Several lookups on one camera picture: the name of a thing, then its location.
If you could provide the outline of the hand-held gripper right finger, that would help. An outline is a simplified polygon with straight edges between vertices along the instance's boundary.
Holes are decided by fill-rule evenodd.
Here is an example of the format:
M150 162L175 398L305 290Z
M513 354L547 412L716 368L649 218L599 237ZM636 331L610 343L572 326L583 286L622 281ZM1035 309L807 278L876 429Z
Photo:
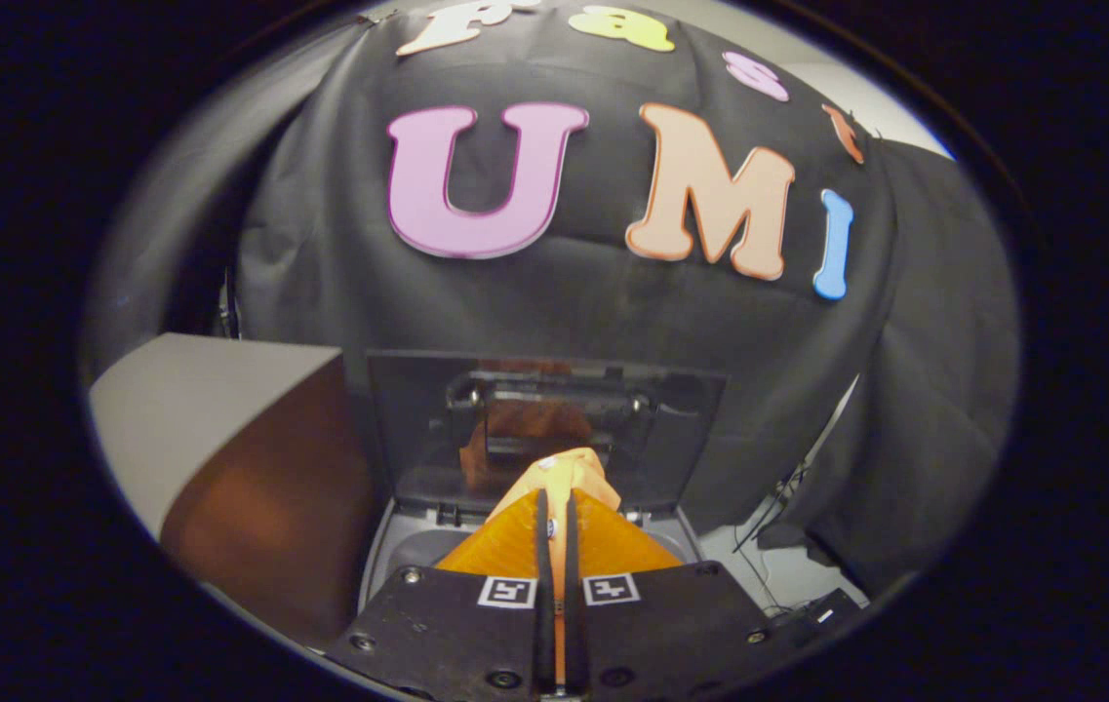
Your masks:
M718 561L683 563L574 490L566 674L589 699L733 696L784 667L784 635Z

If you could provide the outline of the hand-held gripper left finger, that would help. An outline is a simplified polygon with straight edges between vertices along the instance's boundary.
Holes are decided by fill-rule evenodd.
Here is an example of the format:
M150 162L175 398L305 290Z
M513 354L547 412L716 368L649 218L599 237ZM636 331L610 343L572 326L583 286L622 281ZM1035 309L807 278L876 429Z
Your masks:
M393 508L364 573L362 603L326 657L423 699L537 699L554 692L554 576L542 490L510 507L531 576L442 570L484 525L450 528Z

